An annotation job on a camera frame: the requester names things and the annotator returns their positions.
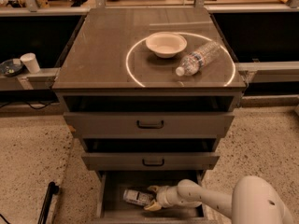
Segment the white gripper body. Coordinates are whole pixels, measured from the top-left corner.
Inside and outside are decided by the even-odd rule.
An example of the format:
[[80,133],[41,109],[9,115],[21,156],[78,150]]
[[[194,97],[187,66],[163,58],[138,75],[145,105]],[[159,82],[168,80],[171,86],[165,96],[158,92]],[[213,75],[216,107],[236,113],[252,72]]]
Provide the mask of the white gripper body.
[[162,208],[179,205],[180,196],[177,187],[161,186],[156,193],[156,201]]

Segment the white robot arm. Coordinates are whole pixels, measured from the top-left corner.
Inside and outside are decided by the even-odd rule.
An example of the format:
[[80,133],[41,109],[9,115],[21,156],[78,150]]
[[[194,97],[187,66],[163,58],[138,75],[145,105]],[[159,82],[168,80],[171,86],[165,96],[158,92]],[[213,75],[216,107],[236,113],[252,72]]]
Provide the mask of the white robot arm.
[[294,224],[291,211],[276,190],[254,175],[239,179],[231,195],[204,189],[189,179],[176,186],[149,186],[148,190],[156,197],[144,207],[147,211],[203,203],[230,218],[232,224]]

